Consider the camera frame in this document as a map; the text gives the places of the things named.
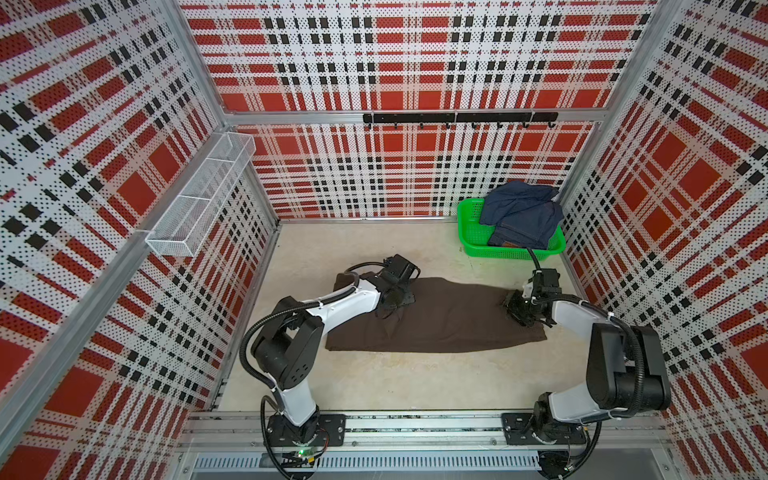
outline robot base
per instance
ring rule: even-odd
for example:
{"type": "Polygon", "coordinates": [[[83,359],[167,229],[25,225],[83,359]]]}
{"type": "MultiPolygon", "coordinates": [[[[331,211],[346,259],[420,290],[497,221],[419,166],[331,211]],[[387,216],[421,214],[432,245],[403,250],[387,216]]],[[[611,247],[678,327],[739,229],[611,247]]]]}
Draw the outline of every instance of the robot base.
{"type": "Polygon", "coordinates": [[[546,435],[535,434],[531,413],[502,413],[502,428],[507,445],[542,445],[538,438],[545,437],[546,445],[586,445],[587,436],[579,425],[561,423],[548,425],[546,435]]]}
{"type": "Polygon", "coordinates": [[[305,435],[309,438],[302,439],[297,431],[299,427],[291,424],[286,417],[276,414],[270,417],[266,432],[270,446],[273,447],[322,447],[326,444],[326,434],[320,431],[323,429],[328,432],[328,446],[338,447],[344,443],[345,428],[346,416],[320,415],[315,428],[311,429],[313,433],[305,435]]]}

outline wire basket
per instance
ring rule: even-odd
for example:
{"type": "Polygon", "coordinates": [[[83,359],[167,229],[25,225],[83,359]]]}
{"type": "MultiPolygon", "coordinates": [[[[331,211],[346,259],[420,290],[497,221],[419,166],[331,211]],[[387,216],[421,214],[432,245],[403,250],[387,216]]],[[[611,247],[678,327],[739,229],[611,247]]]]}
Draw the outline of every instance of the wire basket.
{"type": "Polygon", "coordinates": [[[152,250],[196,256],[255,151],[252,135],[223,134],[147,237],[152,250]]]}
{"type": "MultiPolygon", "coordinates": [[[[488,246],[488,239],[491,238],[496,227],[480,224],[480,213],[482,213],[484,204],[485,200],[482,198],[468,198],[458,204],[458,239],[464,244],[464,251],[467,255],[470,257],[530,260],[531,255],[525,248],[488,246]]],[[[565,250],[565,236],[558,225],[558,229],[549,239],[549,248],[547,250],[534,249],[533,252],[536,258],[543,260],[550,255],[558,255],[563,250],[565,250]]]]}

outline green basket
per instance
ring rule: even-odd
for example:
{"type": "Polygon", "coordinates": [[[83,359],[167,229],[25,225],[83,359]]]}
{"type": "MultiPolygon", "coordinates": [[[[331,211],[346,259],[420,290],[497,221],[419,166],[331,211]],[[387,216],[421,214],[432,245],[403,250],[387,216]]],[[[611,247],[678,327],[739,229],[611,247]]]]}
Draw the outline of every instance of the green basket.
{"type": "MultiPolygon", "coordinates": [[[[480,224],[480,213],[485,200],[482,198],[468,198],[458,204],[458,238],[464,244],[464,251],[470,257],[485,258],[515,258],[530,260],[531,256],[525,248],[489,247],[488,239],[491,238],[496,227],[480,224]]],[[[550,255],[557,255],[565,250],[565,237],[563,231],[558,229],[549,239],[548,250],[533,250],[539,260],[550,255]]]]}

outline plaid wall panel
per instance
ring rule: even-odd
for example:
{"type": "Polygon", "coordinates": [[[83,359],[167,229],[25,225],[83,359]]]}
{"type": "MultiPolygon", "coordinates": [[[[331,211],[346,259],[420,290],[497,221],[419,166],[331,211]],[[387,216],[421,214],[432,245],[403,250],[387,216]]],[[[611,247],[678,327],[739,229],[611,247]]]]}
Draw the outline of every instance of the plaid wall panel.
{"type": "Polygon", "coordinates": [[[155,4],[0,8],[1,396],[212,125],[155,4]]]}
{"type": "Polygon", "coordinates": [[[768,475],[768,6],[680,11],[568,207],[591,300],[662,335],[694,478],[768,475]]]}
{"type": "Polygon", "coordinates": [[[180,3],[230,111],[602,107],[657,4],[180,3]]]}
{"type": "MultiPolygon", "coordinates": [[[[213,129],[154,2],[0,2],[0,392],[213,129]]],[[[196,259],[150,256],[0,478],[162,478],[266,241],[242,185],[196,259]]]]}
{"type": "Polygon", "coordinates": [[[150,255],[0,478],[163,478],[187,413],[213,401],[268,228],[241,180],[197,257],[150,255]]]}
{"type": "Polygon", "coordinates": [[[591,124],[241,127],[282,218],[456,215],[510,180],[562,185],[591,124]]]}

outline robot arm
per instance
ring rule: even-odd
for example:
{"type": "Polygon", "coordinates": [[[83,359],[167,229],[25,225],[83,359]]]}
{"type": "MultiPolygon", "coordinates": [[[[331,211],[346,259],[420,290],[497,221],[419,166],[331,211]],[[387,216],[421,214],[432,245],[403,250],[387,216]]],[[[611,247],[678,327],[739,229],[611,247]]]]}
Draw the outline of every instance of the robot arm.
{"type": "Polygon", "coordinates": [[[563,392],[542,394],[536,402],[531,424],[535,438],[556,442],[563,424],[585,425],[666,409],[672,395],[658,334],[564,295],[559,277],[557,270],[537,263],[529,283],[505,301],[508,315],[521,325],[557,324],[589,342],[585,381],[563,392]],[[634,364],[626,365],[628,360],[634,364]]]}
{"type": "MultiPolygon", "coordinates": [[[[400,255],[373,263],[383,268],[360,276],[350,267],[340,276],[351,285],[317,300],[299,302],[288,296],[278,302],[250,348],[251,355],[271,380],[278,406],[294,427],[301,442],[311,439],[317,420],[307,376],[312,370],[323,335],[361,313],[381,310],[385,316],[413,303],[409,283],[419,268],[400,255]],[[289,335],[289,330],[296,334],[289,335]]],[[[243,346],[248,343],[247,334],[243,346]]]]}

